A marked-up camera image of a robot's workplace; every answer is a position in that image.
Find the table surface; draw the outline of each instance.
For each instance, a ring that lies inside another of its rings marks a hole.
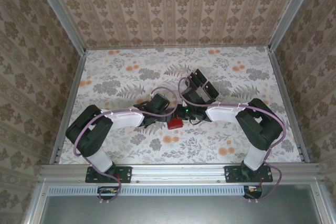
[[[217,101],[260,98],[284,121],[287,136],[272,150],[270,162],[301,161],[266,47],[93,50],[86,56],[70,123],[91,104],[107,110],[129,108],[149,100],[158,86],[177,94],[180,78],[199,68],[219,91]],[[175,105],[168,91],[158,92]],[[166,123],[125,127],[110,131],[103,143],[116,164],[240,163],[249,146],[239,124],[225,122],[184,122],[176,130],[168,130]],[[59,163],[85,164],[72,147],[66,139]]]

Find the gray panel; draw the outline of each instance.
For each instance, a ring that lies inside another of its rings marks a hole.
[[[89,196],[48,197],[42,223],[315,224],[321,221],[309,185],[283,185],[258,203],[241,196],[123,196],[109,204],[100,204],[97,197]]]

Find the red block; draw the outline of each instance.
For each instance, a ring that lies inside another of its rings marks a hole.
[[[168,129],[177,129],[183,127],[183,121],[181,119],[174,118],[171,122],[167,123]]]

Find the purple cable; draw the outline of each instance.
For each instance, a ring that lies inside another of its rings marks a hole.
[[[269,112],[266,111],[266,110],[259,109],[259,108],[256,108],[256,107],[253,107],[253,106],[249,106],[249,105],[244,105],[244,104],[225,104],[225,103],[219,103],[219,104],[210,104],[210,105],[207,105],[207,104],[197,104],[197,103],[190,102],[190,101],[188,101],[187,99],[185,99],[185,98],[182,96],[182,93],[181,93],[181,90],[180,90],[180,84],[181,84],[181,82],[182,82],[183,80],[187,80],[187,81],[188,81],[188,86],[189,86],[189,79],[188,79],[187,77],[182,77],[182,78],[179,80],[179,83],[178,83],[178,86],[177,86],[177,89],[178,89],[178,92],[179,92],[178,94],[180,95],[180,97],[182,98],[183,101],[185,101],[186,103],[188,103],[188,104],[190,104],[190,105],[192,105],[192,106],[208,107],[208,108],[209,108],[209,107],[217,107],[217,106],[235,107],[235,108],[236,108],[236,107],[240,106],[240,107],[242,107],[242,108],[252,109],[252,110],[255,110],[255,111],[262,112],[262,113],[264,113],[264,114],[266,114],[266,115],[269,115],[270,117],[272,117],[274,120],[276,120],[276,121],[280,124],[280,126],[281,126],[281,128],[282,128],[282,131],[283,131],[282,137],[281,137],[278,141],[276,141],[274,144],[272,144],[272,145],[270,146],[270,148],[268,149],[268,151],[267,151],[267,153],[266,153],[266,155],[265,155],[265,157],[264,157],[264,163],[265,163],[266,165],[268,165],[270,168],[273,168],[273,169],[275,169],[275,170],[277,170],[277,171],[279,172],[279,179],[278,179],[277,183],[275,184],[274,188],[273,188],[267,195],[265,195],[265,196],[263,196],[263,197],[261,197],[261,198],[259,198],[259,199],[255,199],[255,200],[263,200],[263,199],[267,198],[268,196],[270,196],[270,195],[275,191],[275,189],[277,189],[277,187],[279,186],[280,181],[281,181],[281,178],[282,178],[282,173],[281,173],[281,171],[280,171],[279,168],[277,168],[277,167],[275,167],[275,166],[272,166],[272,165],[268,164],[268,163],[266,162],[266,159],[268,158],[269,154],[271,153],[272,148],[273,148],[274,146],[276,146],[277,144],[281,143],[281,142],[285,139],[285,137],[286,137],[286,127],[285,127],[284,123],[282,122],[282,120],[280,120],[277,116],[275,116],[275,115],[272,114],[272,113],[269,113]]]
[[[157,90],[157,89],[166,89],[166,90],[170,91],[170,92],[174,95],[176,105],[175,105],[175,107],[173,108],[173,110],[172,110],[171,112],[169,112],[168,114],[163,114],[163,115],[160,115],[160,114],[154,114],[154,113],[150,113],[150,112],[147,112],[147,111],[132,110],[132,109],[123,109],[123,110],[115,110],[115,111],[110,110],[110,111],[102,112],[102,113],[100,113],[99,115],[97,115],[97,116],[95,116],[94,118],[92,118],[92,119],[90,120],[90,122],[88,122],[88,124],[85,125],[85,127],[83,128],[83,130],[82,130],[82,131],[79,133],[79,135],[77,136],[76,141],[75,141],[75,143],[74,143],[74,147],[73,147],[74,155],[77,156],[77,157],[78,157],[78,156],[81,156],[80,153],[77,153],[77,145],[78,145],[79,140],[80,140],[81,137],[83,136],[84,132],[89,128],[89,126],[90,126],[92,123],[94,123],[94,121],[96,121],[98,118],[100,118],[100,117],[102,117],[102,116],[104,116],[104,115],[108,115],[108,114],[111,114],[111,113],[121,113],[121,112],[135,112],[135,113],[147,114],[147,115],[152,115],[152,116],[156,116],[156,117],[160,117],[160,118],[162,118],[162,117],[169,116],[169,115],[173,114],[173,113],[175,112],[175,110],[177,109],[177,96],[176,96],[176,94],[175,94],[171,89],[166,88],[166,87],[157,87],[157,88],[155,88],[155,89],[152,90],[151,94],[152,94],[155,90]],[[97,169],[97,168],[93,165],[93,163],[92,163],[91,161],[89,161],[86,157],[83,157],[83,158],[84,158],[84,159],[85,159],[85,160],[86,160],[86,161],[93,167],[93,169],[96,170],[97,173],[99,173],[99,174],[101,174],[101,175],[103,175],[103,176],[106,176],[106,177],[110,177],[110,178],[114,179],[116,182],[118,182],[118,185],[119,185],[119,186],[118,186],[118,191],[117,191],[116,194],[110,199],[110,200],[114,200],[114,199],[117,197],[117,195],[119,194],[120,190],[121,190],[121,182],[120,182],[120,180],[118,180],[116,177],[114,177],[114,176],[112,176],[112,175],[109,175],[109,174],[106,174],[106,173],[104,173],[104,172],[101,172],[101,171],[100,171],[99,169]]]

